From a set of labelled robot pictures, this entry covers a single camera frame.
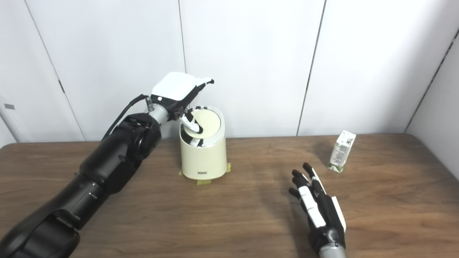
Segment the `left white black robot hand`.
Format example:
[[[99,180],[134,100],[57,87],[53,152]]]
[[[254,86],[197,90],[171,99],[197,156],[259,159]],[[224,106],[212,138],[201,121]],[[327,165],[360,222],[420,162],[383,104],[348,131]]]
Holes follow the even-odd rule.
[[[168,73],[153,89],[148,113],[159,127],[169,121],[180,121],[191,131],[201,134],[202,126],[196,121],[188,106],[208,85],[212,78],[196,78],[184,72]]]

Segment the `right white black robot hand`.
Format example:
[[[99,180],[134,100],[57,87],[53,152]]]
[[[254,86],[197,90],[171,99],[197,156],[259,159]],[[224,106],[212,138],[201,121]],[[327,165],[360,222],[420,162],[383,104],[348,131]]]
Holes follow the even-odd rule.
[[[309,163],[303,163],[307,173],[292,170],[295,188],[288,192],[300,203],[309,225],[308,242],[321,258],[335,253],[336,258],[346,257],[346,221],[335,196],[326,193],[323,184]]]

